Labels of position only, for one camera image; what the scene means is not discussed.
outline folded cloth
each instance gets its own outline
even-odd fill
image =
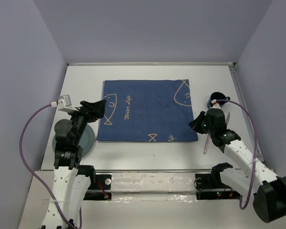
[[[188,80],[105,81],[99,141],[197,141]]]

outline screw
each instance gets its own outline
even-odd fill
[[[110,185],[111,184],[111,180],[109,179],[109,178],[107,178],[106,180],[105,180],[105,185]]]

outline cup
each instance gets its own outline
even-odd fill
[[[225,100],[230,100],[230,97],[229,96],[225,96],[224,94],[222,94],[221,92],[214,92],[214,93],[212,93],[211,94],[211,96],[210,96],[210,98],[209,98],[209,101],[208,101],[208,103],[207,103],[207,107],[208,107],[208,109],[210,109],[212,106],[213,106],[213,104],[212,104],[212,101],[214,100],[214,99],[216,99],[216,100],[218,100],[218,99],[225,99]],[[218,102],[219,103],[219,105],[220,105],[220,107],[223,107],[223,105],[226,103],[226,102]]]

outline gray plate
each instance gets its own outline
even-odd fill
[[[95,140],[94,131],[89,125],[87,125],[79,143],[79,145],[82,147],[82,156],[85,156],[87,153],[89,153],[90,149],[93,146],[94,140]],[[54,135],[52,141],[52,147],[54,152],[55,152],[55,145],[56,145],[56,140]]]

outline wall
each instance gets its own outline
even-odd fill
[[[0,228],[16,229],[31,183],[21,162],[21,130],[41,106],[60,93],[65,61],[31,0],[0,0]],[[54,111],[30,125],[24,152],[41,165]]]
[[[236,72],[266,163],[286,176],[286,0],[274,0]]]
[[[67,62],[236,62],[271,0],[34,0]]]

